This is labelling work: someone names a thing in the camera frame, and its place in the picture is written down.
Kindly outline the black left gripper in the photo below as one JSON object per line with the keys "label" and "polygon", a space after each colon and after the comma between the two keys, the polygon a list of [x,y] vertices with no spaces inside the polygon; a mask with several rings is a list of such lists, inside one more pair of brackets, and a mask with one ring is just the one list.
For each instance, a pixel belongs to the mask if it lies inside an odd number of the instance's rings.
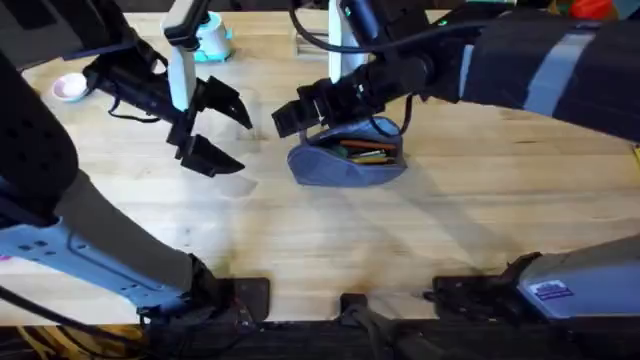
{"label": "black left gripper", "polygon": [[[155,50],[123,51],[101,54],[82,73],[90,91],[101,90],[116,102],[125,102],[147,113],[149,118],[137,121],[150,123],[165,120],[172,124],[167,142],[179,147],[180,164],[192,171],[215,177],[233,174],[245,168],[201,135],[191,136],[196,112],[178,110],[173,106],[168,71],[154,73],[155,66],[168,65],[168,60]],[[213,109],[233,119],[246,129],[252,129],[249,113],[240,94],[231,86],[210,76],[201,93],[204,108]]]}

